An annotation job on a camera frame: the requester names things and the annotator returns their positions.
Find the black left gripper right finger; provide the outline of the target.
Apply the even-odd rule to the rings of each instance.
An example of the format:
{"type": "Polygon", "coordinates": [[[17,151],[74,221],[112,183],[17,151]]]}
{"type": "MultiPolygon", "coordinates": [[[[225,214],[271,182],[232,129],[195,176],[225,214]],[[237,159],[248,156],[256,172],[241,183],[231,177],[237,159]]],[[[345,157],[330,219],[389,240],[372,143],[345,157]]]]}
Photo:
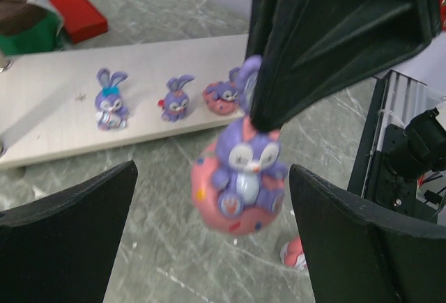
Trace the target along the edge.
{"type": "Polygon", "coordinates": [[[303,166],[291,200],[316,303],[445,302],[445,227],[338,188],[303,166]]]}

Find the purple bunny blue ears toy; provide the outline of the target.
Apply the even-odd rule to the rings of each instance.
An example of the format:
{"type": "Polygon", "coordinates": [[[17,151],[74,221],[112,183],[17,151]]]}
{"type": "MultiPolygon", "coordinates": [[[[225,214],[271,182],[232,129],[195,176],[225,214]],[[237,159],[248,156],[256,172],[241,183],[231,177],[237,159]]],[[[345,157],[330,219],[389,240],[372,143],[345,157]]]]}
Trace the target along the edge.
{"type": "Polygon", "coordinates": [[[129,109],[124,105],[118,85],[128,78],[122,71],[110,73],[101,68],[97,79],[102,87],[95,97],[96,121],[101,130],[124,129],[128,124],[129,109]]]}

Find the purple bunny pink base toy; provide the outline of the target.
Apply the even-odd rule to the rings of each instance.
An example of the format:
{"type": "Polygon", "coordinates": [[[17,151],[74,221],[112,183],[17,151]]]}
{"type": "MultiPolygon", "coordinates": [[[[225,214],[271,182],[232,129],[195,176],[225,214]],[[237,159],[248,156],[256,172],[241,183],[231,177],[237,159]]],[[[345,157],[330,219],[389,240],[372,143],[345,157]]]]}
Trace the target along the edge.
{"type": "Polygon", "coordinates": [[[279,160],[280,131],[260,132],[249,117],[261,64],[261,56],[253,55],[238,69],[244,115],[200,154],[191,172],[192,200],[204,224],[234,236],[260,231],[276,219],[289,172],[279,160]]]}

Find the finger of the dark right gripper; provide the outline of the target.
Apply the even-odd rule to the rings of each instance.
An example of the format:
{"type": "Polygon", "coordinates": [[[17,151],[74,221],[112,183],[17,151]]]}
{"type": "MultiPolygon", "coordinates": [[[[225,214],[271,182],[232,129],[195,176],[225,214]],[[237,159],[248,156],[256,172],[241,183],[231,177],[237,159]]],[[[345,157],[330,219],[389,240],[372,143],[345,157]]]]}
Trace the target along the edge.
{"type": "Polygon", "coordinates": [[[263,132],[278,129],[416,56],[439,33],[439,0],[252,0],[246,54],[263,59],[252,122],[263,132]]]}

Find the small purple bunny head toy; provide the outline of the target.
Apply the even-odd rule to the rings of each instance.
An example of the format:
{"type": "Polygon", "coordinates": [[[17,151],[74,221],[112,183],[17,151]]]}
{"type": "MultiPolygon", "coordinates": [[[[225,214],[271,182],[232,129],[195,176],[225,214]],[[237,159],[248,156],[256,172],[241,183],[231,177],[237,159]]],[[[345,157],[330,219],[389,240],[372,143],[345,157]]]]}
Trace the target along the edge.
{"type": "Polygon", "coordinates": [[[183,120],[187,116],[187,106],[190,102],[189,96],[184,91],[184,86],[194,80],[192,75],[183,75],[171,78],[167,82],[169,92],[163,100],[158,102],[162,108],[161,119],[169,122],[183,120]]]}

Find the pink white cupcake toy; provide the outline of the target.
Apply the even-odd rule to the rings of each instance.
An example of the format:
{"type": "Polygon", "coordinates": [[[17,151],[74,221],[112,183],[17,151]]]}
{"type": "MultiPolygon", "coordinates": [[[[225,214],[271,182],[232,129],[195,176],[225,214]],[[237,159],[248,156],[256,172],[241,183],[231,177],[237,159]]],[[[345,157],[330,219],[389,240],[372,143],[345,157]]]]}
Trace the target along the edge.
{"type": "Polygon", "coordinates": [[[305,253],[302,248],[300,237],[296,237],[290,242],[287,242],[280,250],[280,258],[283,264],[287,267],[295,269],[304,269],[307,267],[305,253]]]}

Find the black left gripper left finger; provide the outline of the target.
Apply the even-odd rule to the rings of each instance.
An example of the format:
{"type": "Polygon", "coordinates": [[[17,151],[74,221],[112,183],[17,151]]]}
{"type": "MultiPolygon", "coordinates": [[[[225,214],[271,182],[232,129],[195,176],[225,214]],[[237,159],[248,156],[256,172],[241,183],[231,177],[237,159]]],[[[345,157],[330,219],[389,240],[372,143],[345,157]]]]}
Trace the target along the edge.
{"type": "Polygon", "coordinates": [[[102,302],[137,176],[124,162],[1,212],[1,301],[102,302]]]}

